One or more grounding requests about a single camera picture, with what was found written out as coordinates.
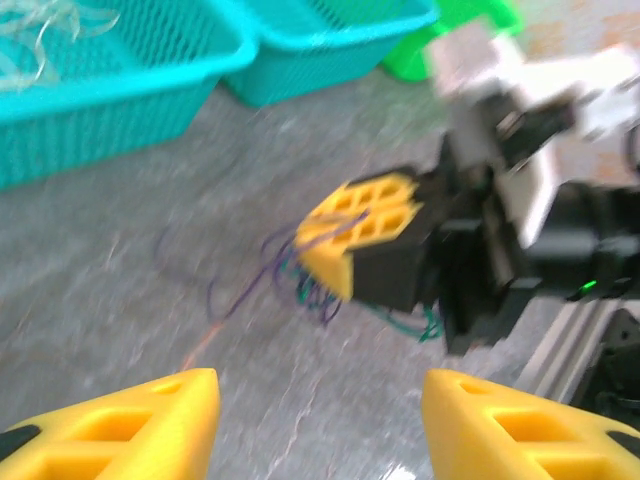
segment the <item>green led light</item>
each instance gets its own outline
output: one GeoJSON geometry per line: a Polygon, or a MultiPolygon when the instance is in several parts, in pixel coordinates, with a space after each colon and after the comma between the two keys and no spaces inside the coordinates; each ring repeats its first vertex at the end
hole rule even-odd
{"type": "Polygon", "coordinates": [[[598,282],[596,282],[595,280],[591,280],[590,282],[585,283],[583,286],[580,287],[580,291],[581,292],[588,292],[589,290],[591,290],[593,287],[596,286],[598,282]]]}

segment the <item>green plastic object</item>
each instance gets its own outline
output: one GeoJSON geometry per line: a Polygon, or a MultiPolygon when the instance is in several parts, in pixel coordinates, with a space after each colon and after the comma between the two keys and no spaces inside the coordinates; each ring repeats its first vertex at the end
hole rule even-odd
{"type": "Polygon", "coordinates": [[[524,22],[508,0],[438,0],[440,19],[405,37],[382,61],[382,66],[399,80],[421,82],[431,77],[431,65],[422,50],[431,40],[475,20],[488,17],[495,33],[517,35],[524,22]]]}

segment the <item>wire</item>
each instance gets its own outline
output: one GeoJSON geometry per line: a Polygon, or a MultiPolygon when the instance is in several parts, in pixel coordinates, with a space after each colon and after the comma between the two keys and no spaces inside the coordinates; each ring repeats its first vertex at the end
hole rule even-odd
{"type": "Polygon", "coordinates": [[[0,15],[11,18],[0,23],[0,37],[31,50],[37,63],[35,72],[25,73],[8,55],[0,52],[0,71],[5,73],[0,77],[0,91],[23,90],[38,84],[45,74],[48,81],[59,81],[43,46],[43,37],[49,28],[70,32],[73,43],[79,37],[108,32],[120,19],[116,10],[88,8],[71,0],[3,0],[0,15]],[[83,20],[103,23],[88,28],[82,25],[83,20]],[[29,31],[31,28],[38,29],[37,35],[29,31]]]}
{"type": "MultiPolygon", "coordinates": [[[[248,282],[247,287],[245,287],[242,293],[236,297],[236,300],[231,304],[231,306],[222,312],[218,312],[214,309],[212,300],[218,281],[217,276],[214,276],[208,281],[206,279],[199,278],[194,274],[172,267],[163,255],[163,246],[170,232],[168,227],[163,230],[156,242],[153,252],[154,261],[161,271],[167,273],[169,277],[174,280],[181,283],[206,285],[207,318],[215,328],[217,328],[217,325],[224,323],[224,321],[233,316],[238,308],[255,291],[260,281],[269,274],[271,275],[274,290],[281,300],[302,306],[307,311],[317,314],[319,323],[326,326],[336,317],[340,311],[342,302],[329,289],[321,285],[321,283],[315,280],[313,276],[303,268],[299,261],[299,257],[302,253],[312,249],[316,245],[351,230],[357,224],[362,222],[367,215],[368,212],[365,211],[355,217],[345,215],[323,215],[311,219],[307,218],[302,221],[292,222],[285,225],[270,234],[260,247],[260,259],[262,265],[257,274],[252,277],[248,282]],[[295,230],[297,230],[301,225],[309,225],[313,223],[327,225],[339,223],[339,225],[329,232],[313,238],[308,243],[295,247],[295,235],[293,232],[295,232],[295,230]],[[268,251],[270,247],[274,242],[282,238],[285,238],[285,241],[276,249],[275,254],[269,256],[268,251]],[[287,286],[285,286],[285,282],[287,280],[293,282],[293,285],[290,286],[291,288],[287,288],[287,286]]],[[[424,328],[418,328],[402,322],[396,318],[394,312],[391,310],[385,310],[376,305],[363,304],[363,306],[400,333],[413,337],[419,342],[438,338],[442,335],[442,323],[437,318],[436,314],[427,307],[424,307],[419,315],[410,315],[418,317],[422,321],[426,319],[426,326],[424,328]]]]}

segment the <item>metal rail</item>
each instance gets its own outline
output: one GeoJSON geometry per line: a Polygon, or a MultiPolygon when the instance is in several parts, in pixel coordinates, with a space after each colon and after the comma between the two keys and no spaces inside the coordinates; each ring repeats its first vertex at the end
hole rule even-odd
{"type": "Polygon", "coordinates": [[[514,388],[569,403],[600,345],[619,300],[567,303],[516,381],[514,388]]]}

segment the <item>cable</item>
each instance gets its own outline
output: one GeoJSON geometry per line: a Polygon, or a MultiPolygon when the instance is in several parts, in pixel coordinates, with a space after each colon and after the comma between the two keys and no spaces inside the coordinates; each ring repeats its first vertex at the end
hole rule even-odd
{"type": "MultiPolygon", "coordinates": [[[[217,285],[218,277],[214,276],[210,280],[199,278],[192,273],[185,272],[179,268],[172,267],[163,255],[163,246],[169,236],[170,228],[165,228],[156,242],[153,250],[154,262],[159,270],[167,273],[170,278],[180,283],[199,284],[206,286],[206,308],[207,318],[215,325],[229,319],[238,308],[247,300],[247,298],[255,291],[260,281],[268,274],[271,275],[272,285],[279,298],[285,302],[291,302],[298,306],[302,306],[309,312],[318,315],[318,321],[321,325],[326,326],[338,314],[342,302],[329,289],[316,281],[309,272],[307,272],[299,262],[301,253],[312,249],[314,246],[327,241],[335,236],[351,230],[358,223],[362,222],[368,215],[363,212],[357,216],[345,215],[323,215],[314,218],[307,218],[302,221],[292,222],[270,234],[260,247],[260,259],[262,266],[258,273],[252,277],[247,287],[242,291],[231,306],[223,312],[217,312],[213,307],[213,293],[217,285]],[[340,223],[331,231],[315,237],[306,244],[294,247],[295,232],[300,225],[309,223],[336,224],[340,223]],[[269,247],[278,239],[286,238],[286,240],[276,249],[271,257],[268,255],[269,247]],[[292,281],[292,288],[285,288],[284,282],[292,281]]],[[[381,320],[387,322],[400,333],[424,342],[442,335],[442,324],[435,313],[424,307],[420,315],[412,315],[421,320],[427,321],[425,328],[417,328],[408,325],[397,319],[393,312],[385,310],[376,305],[363,305],[370,312],[381,320]]]]}

